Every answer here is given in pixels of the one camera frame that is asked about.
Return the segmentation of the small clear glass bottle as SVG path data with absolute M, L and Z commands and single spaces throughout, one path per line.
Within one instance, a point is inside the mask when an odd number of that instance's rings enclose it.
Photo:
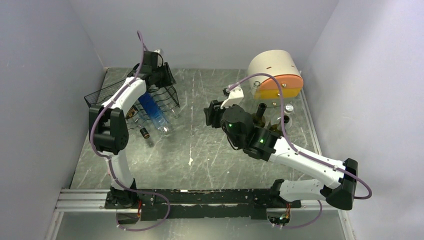
M 166 105 L 166 107 L 167 107 L 167 112 L 168 112 L 168 114 L 172 117 L 172 118 L 174 118 L 174 119 L 178 119 L 179 117 L 180 117 L 180 114 L 179 114 L 179 107 L 173 102 L 173 101 L 170 101 L 170 103 L 168 103 L 167 105 Z

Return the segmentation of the dark green wine bottle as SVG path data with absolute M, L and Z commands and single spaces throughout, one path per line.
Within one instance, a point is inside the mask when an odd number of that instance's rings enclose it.
M 264 113 L 267 109 L 267 105 L 265 103 L 260 103 L 256 109 L 256 112 L 251 114 L 251 118 L 253 124 L 256 127 L 264 128 L 266 124 L 266 119 L 264 117 Z

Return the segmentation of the olive green wine bottle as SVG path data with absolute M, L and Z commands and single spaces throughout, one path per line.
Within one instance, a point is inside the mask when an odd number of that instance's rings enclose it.
M 284 129 L 287 131 L 287 129 L 289 129 L 292 126 L 292 119 L 288 116 L 288 115 L 284 115 L 283 116 L 283 123 L 284 123 Z M 267 128 L 275 133 L 280 134 L 281 136 L 283 135 L 283 131 L 282 131 L 282 122 L 281 122 L 281 117 L 277 117 L 275 119 L 272 119 L 269 123 Z

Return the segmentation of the clear bottle silver cap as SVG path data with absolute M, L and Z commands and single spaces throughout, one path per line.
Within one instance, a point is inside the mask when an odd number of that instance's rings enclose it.
M 292 104 L 286 104 L 284 106 L 283 112 L 284 112 L 284 115 L 283 115 L 284 128 L 288 130 L 293 124 L 294 106 Z

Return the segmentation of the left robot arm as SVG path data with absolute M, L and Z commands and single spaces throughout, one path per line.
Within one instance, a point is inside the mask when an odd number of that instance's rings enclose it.
M 106 162 L 111 178 L 109 200 L 115 206 L 132 208 L 140 202 L 125 152 L 130 137 L 126 116 L 152 87 L 170 87 L 175 83 L 162 50 L 144 50 L 142 62 L 118 90 L 102 104 L 89 108 L 89 142 L 94 153 Z

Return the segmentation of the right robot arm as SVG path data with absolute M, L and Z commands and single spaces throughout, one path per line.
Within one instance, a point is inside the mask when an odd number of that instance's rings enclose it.
M 340 210 L 353 208 L 358 182 L 356 160 L 335 160 L 289 145 L 279 133 L 256 126 L 251 114 L 239 105 L 221 108 L 221 104 L 213 100 L 204 108 L 205 124 L 221 129 L 234 150 L 242 150 L 256 160 L 288 166 L 311 177 L 310 180 L 276 180 L 276 189 L 269 197 L 275 207 L 300 200 L 321 200 Z

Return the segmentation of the tall clear empty bottle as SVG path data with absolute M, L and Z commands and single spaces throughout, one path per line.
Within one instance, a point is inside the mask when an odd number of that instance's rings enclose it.
M 254 81 L 251 88 L 251 94 L 252 97 L 256 100 L 259 100 L 262 98 L 262 92 L 261 92 L 261 82 L 260 81 Z

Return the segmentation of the cream round bread box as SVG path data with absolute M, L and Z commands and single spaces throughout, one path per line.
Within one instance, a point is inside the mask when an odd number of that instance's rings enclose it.
M 292 56 L 285 50 L 267 50 L 255 56 L 247 68 L 247 75 L 258 73 L 271 75 L 278 81 L 276 84 L 270 77 L 262 75 L 250 78 L 248 82 L 251 89 L 254 81 L 261 82 L 259 100 L 278 100 L 280 98 L 278 87 L 281 87 L 285 99 L 292 99 L 304 86 Z

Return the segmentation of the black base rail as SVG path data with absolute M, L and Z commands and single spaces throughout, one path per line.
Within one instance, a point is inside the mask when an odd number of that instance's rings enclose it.
M 299 209 L 301 202 L 287 202 L 270 188 L 236 189 L 141 189 L 140 202 L 129 208 L 113 205 L 107 193 L 106 210 L 115 210 L 121 224 L 136 220 L 202 218 L 267 219 L 267 212 L 287 207 Z

